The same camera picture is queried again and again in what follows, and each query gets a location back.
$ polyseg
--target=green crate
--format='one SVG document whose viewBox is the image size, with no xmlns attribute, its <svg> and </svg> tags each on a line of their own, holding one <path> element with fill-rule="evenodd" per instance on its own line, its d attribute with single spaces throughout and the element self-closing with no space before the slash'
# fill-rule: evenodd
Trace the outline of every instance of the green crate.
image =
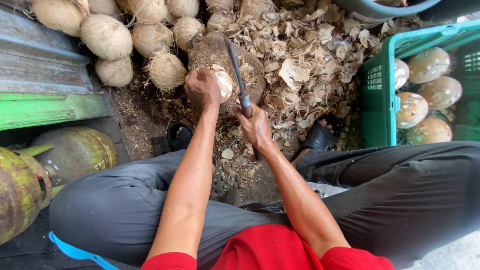
<svg viewBox="0 0 480 270">
<path fill-rule="evenodd" d="M 394 90 L 394 60 L 430 47 L 444 50 L 459 47 L 456 70 L 449 75 L 463 88 L 463 95 L 456 103 L 456 125 L 452 126 L 454 140 L 480 141 L 480 20 L 475 20 L 396 34 L 386 39 L 382 50 L 362 65 L 358 73 L 362 96 L 360 120 L 366 147 L 407 144 L 407 130 L 397 132 L 396 128 L 400 99 Z"/>
</svg>

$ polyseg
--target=gray pants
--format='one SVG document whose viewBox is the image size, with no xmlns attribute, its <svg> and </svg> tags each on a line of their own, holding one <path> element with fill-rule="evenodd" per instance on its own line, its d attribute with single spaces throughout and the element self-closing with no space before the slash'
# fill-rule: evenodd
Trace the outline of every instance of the gray pants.
<svg viewBox="0 0 480 270">
<path fill-rule="evenodd" d="M 124 164 L 78 179 L 50 205 L 53 232 L 94 254 L 140 266 L 156 234 L 168 186 L 184 151 Z M 306 181 L 350 190 L 323 199 L 352 247 L 397 268 L 480 227 L 480 143 L 312 149 L 297 165 Z M 228 239 L 286 215 L 209 201 L 198 266 L 209 269 Z"/>
</svg>

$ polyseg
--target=coconut shell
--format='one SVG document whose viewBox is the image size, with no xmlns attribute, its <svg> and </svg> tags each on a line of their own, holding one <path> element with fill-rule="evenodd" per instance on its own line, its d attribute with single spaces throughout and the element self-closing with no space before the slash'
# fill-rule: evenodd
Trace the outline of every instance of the coconut shell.
<svg viewBox="0 0 480 270">
<path fill-rule="evenodd" d="M 272 0 L 244 0 L 240 6 L 240 18 L 247 15 L 256 17 L 263 13 L 275 12 Z"/>
<path fill-rule="evenodd" d="M 418 90 L 418 94 L 427 101 L 429 109 L 445 109 L 462 96 L 462 85 L 454 78 L 442 76 L 424 83 Z"/>
<path fill-rule="evenodd" d="M 190 49 L 190 40 L 197 34 L 205 34 L 205 25 L 195 18 L 183 17 L 175 21 L 172 32 L 177 46 L 187 52 Z"/>
<path fill-rule="evenodd" d="M 228 29 L 228 26 L 235 22 L 235 15 L 230 14 L 227 11 L 219 11 L 208 19 L 207 23 L 207 31 L 215 32 L 215 31 L 224 31 Z"/>
<path fill-rule="evenodd" d="M 413 145 L 449 142 L 452 130 L 443 120 L 426 118 L 408 131 L 408 142 Z"/>
<path fill-rule="evenodd" d="M 80 36 L 80 24 L 87 16 L 69 0 L 32 0 L 32 12 L 46 27 L 72 37 Z"/>
<path fill-rule="evenodd" d="M 423 84 L 442 76 L 450 65 L 450 56 L 441 48 L 423 50 L 408 60 L 410 77 L 414 84 Z"/>
<path fill-rule="evenodd" d="M 244 86 L 245 91 L 250 95 L 250 101 L 254 104 L 258 104 L 266 85 L 265 74 L 263 73 L 264 65 L 255 55 L 244 48 L 236 44 L 233 44 L 233 48 L 237 55 L 239 66 L 242 67 L 244 64 L 248 64 L 253 69 L 252 77 L 250 78 L 253 83 L 250 85 L 244 84 Z M 228 57 L 225 41 L 223 36 L 219 33 L 209 33 L 203 37 L 199 43 L 195 44 L 193 49 L 188 51 L 189 70 L 200 66 L 212 66 L 214 64 L 225 68 L 234 81 L 232 95 L 227 102 L 220 105 L 220 115 L 222 117 L 228 117 L 233 115 L 233 106 L 238 105 L 236 100 L 238 99 L 239 86 L 236 82 L 235 73 Z"/>
<path fill-rule="evenodd" d="M 235 7 L 234 0 L 205 0 L 208 10 L 212 13 L 218 11 L 231 11 Z"/>
<path fill-rule="evenodd" d="M 155 53 L 146 70 L 154 85 L 162 91 L 173 92 L 185 83 L 187 70 L 180 59 L 166 51 Z"/>
<path fill-rule="evenodd" d="M 130 57 L 111 62 L 100 58 L 96 61 L 95 71 L 103 84 L 114 87 L 129 84 L 133 77 Z"/>
<path fill-rule="evenodd" d="M 395 71 L 395 90 L 400 89 L 408 80 L 408 76 L 410 75 L 410 69 L 408 65 L 405 64 L 400 59 L 395 59 L 394 63 L 394 71 Z"/>
<path fill-rule="evenodd" d="M 132 30 L 135 49 L 145 58 L 173 44 L 173 33 L 161 23 L 136 24 Z"/>
<path fill-rule="evenodd" d="M 199 0 L 166 0 L 166 4 L 172 21 L 182 17 L 195 18 L 200 8 Z"/>
<path fill-rule="evenodd" d="M 220 95 L 222 96 L 220 100 L 220 104 L 225 103 L 232 95 L 232 91 L 233 91 L 232 78 L 227 73 L 227 71 L 219 65 L 212 65 L 209 69 L 210 69 L 210 73 L 215 78 L 216 83 L 220 87 Z"/>
<path fill-rule="evenodd" d="M 411 128 L 427 116 L 428 105 L 422 96 L 410 92 L 396 96 L 400 98 L 400 110 L 396 112 L 397 128 Z"/>
<path fill-rule="evenodd" d="M 133 50 L 128 28 L 108 15 L 92 14 L 85 18 L 80 36 L 92 53 L 107 61 L 125 58 Z"/>
<path fill-rule="evenodd" d="M 105 14 L 119 21 L 126 21 L 115 0 L 88 0 L 88 8 L 91 14 Z"/>
<path fill-rule="evenodd" d="M 165 0 L 127 0 L 127 2 L 140 23 L 156 24 L 167 18 Z"/>
</svg>

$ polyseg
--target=rusty gas cylinder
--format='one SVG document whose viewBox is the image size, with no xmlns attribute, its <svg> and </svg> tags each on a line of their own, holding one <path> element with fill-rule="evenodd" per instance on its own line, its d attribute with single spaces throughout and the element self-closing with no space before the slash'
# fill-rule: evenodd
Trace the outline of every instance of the rusty gas cylinder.
<svg viewBox="0 0 480 270">
<path fill-rule="evenodd" d="M 18 154 L 0 147 L 0 245 L 30 226 L 41 204 L 36 175 Z"/>
<path fill-rule="evenodd" d="M 33 141 L 32 146 L 42 144 L 55 147 L 35 156 L 49 172 L 52 187 L 69 184 L 82 176 L 117 165 L 119 154 L 110 137 L 88 127 L 45 132 Z"/>
</svg>

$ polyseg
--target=left hand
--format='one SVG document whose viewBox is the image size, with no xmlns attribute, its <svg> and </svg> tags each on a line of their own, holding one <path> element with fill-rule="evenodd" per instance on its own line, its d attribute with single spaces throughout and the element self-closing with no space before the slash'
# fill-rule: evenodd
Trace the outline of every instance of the left hand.
<svg viewBox="0 0 480 270">
<path fill-rule="evenodd" d="M 198 67 L 185 77 L 185 90 L 190 102 L 201 109 L 220 106 L 220 87 L 210 71 Z"/>
</svg>

